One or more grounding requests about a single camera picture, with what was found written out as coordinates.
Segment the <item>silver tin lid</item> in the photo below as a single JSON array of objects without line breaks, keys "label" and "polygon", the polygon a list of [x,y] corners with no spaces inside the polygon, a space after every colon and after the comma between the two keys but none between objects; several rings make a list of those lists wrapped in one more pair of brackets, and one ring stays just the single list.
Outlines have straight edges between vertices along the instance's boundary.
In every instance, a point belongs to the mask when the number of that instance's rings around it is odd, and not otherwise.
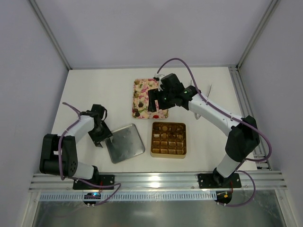
[{"label": "silver tin lid", "polygon": [[113,164],[117,164],[145,152],[145,146],[135,124],[112,131],[106,146]]}]

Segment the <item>metal tongs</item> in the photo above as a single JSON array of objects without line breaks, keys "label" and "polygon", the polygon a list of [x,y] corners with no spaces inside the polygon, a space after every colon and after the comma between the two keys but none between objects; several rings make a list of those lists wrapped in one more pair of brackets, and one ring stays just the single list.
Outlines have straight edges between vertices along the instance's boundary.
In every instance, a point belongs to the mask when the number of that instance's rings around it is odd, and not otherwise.
[{"label": "metal tongs", "polygon": [[[193,86],[194,86],[193,80],[190,81],[190,85],[193,85]],[[213,85],[210,84],[210,85],[208,86],[208,91],[207,91],[207,93],[203,95],[206,99],[208,99],[209,96],[210,96],[210,93],[211,93],[211,91],[212,91],[212,86],[213,86]],[[197,114],[197,113],[194,113],[194,117],[195,117],[196,120],[199,120],[200,117],[201,117],[201,115],[199,115],[199,114]]]}]

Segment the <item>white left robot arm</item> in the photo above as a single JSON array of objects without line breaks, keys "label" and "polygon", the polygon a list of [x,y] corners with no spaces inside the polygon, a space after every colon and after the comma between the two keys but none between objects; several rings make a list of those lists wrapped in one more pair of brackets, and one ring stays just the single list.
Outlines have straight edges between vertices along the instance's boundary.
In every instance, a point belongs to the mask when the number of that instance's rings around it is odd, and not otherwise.
[{"label": "white left robot arm", "polygon": [[58,175],[62,180],[70,178],[89,185],[101,185],[98,168],[78,160],[77,143],[89,135],[95,147],[113,134],[105,123],[107,109],[93,104],[90,110],[80,111],[63,102],[77,115],[76,121],[59,134],[46,134],[43,137],[39,170],[43,174]]}]

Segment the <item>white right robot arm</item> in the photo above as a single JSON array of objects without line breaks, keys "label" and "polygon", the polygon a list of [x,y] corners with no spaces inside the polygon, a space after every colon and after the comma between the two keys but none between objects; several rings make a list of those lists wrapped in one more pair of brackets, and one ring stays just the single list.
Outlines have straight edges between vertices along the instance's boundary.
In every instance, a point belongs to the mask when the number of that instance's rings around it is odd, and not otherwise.
[{"label": "white right robot arm", "polygon": [[148,91],[148,111],[183,107],[204,117],[227,136],[225,155],[211,174],[211,184],[214,187],[229,186],[234,172],[260,143],[255,119],[247,116],[237,120],[234,115],[212,104],[196,86],[184,87],[174,73],[156,74],[154,79],[158,87]]}]

